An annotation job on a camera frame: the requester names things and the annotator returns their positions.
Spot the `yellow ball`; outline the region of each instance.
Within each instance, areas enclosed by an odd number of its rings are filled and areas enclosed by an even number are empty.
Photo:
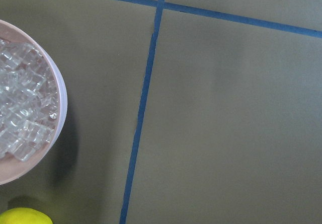
[[[18,207],[0,214],[0,224],[53,224],[44,213],[31,209]]]

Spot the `floor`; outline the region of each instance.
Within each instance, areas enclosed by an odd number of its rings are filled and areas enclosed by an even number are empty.
[[[322,0],[0,0],[65,126],[0,211],[55,224],[322,222]]]

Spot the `yellow lemon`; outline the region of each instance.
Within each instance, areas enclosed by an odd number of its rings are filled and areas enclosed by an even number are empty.
[[[31,209],[18,207],[0,214],[0,224],[53,224],[44,213]]]

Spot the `yellow object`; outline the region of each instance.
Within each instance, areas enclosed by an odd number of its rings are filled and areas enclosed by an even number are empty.
[[[53,224],[44,213],[31,209],[18,207],[0,214],[0,224]]]

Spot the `bowl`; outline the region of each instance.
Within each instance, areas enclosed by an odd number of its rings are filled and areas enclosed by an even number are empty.
[[[57,126],[54,129],[54,134],[50,143],[45,143],[43,147],[37,150],[26,162],[21,162],[9,154],[6,154],[4,158],[0,159],[0,185],[2,185],[18,179],[34,168],[45,157],[50,148],[56,142],[66,119],[67,91],[62,75],[52,58],[28,34],[14,25],[0,20],[0,38],[7,39],[11,42],[33,44],[50,66],[58,92]]]

